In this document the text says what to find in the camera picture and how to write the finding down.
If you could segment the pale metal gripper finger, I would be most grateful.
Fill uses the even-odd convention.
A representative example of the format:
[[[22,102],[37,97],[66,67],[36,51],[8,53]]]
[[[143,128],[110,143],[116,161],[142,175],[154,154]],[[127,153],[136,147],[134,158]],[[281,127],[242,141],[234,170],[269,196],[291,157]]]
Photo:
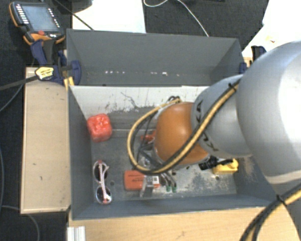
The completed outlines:
[[[143,179],[142,188],[139,192],[140,197],[145,197],[146,188],[147,188],[147,176],[145,176]]]
[[[147,176],[147,197],[151,197],[153,190],[161,186],[158,176]]]

